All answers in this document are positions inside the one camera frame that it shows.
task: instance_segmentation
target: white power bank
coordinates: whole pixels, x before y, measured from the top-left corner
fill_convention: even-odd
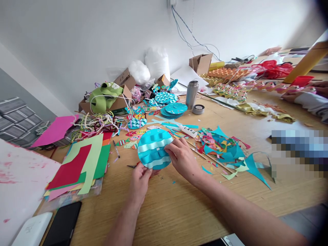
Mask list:
[[[51,218],[52,213],[46,212],[28,219],[11,246],[39,246]]]

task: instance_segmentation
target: stainless steel thermos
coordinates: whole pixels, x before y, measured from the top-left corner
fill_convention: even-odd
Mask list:
[[[187,87],[187,98],[186,98],[186,105],[188,109],[192,109],[196,102],[196,96],[198,91],[198,81],[190,81]]]

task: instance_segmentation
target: white glue bottle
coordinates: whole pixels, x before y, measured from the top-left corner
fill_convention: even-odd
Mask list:
[[[181,129],[181,131],[183,131],[184,133],[186,133],[187,135],[189,135],[192,138],[194,138],[198,135],[198,132],[195,132],[194,130],[192,130],[184,125],[179,125],[179,128]]]

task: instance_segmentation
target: green plush toy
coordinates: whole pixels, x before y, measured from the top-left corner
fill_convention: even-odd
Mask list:
[[[109,82],[103,83],[101,87],[94,89],[91,93],[89,102],[94,113],[105,113],[107,108],[110,108],[117,97],[123,93],[123,88],[119,85]]]

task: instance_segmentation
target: red cup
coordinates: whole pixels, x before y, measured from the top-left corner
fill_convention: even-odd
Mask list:
[[[313,76],[297,76],[290,86],[298,85],[299,87],[304,87],[308,85],[312,79],[314,79]]]

